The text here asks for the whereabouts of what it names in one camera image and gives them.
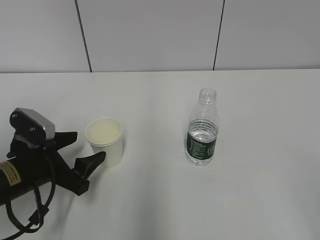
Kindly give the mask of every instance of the table surface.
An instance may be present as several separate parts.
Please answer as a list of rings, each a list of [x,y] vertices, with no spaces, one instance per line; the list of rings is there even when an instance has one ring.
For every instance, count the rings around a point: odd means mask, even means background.
[[[79,132],[60,151],[71,167],[92,154],[89,122],[124,126],[120,165],[99,168],[82,196],[57,187],[43,228],[20,239],[320,239],[319,77],[316,69],[0,74],[2,161],[16,107]],[[196,167],[184,139],[201,88],[216,90],[221,124],[213,161]],[[27,223],[33,194],[12,205]],[[15,232],[0,207],[0,238]]]

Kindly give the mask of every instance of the white paper cup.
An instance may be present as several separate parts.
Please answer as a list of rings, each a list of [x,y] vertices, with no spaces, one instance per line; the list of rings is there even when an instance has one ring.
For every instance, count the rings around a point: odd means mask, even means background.
[[[109,168],[120,163],[123,155],[123,127],[111,117],[91,122],[85,130],[85,138],[93,152],[105,152],[103,166]]]

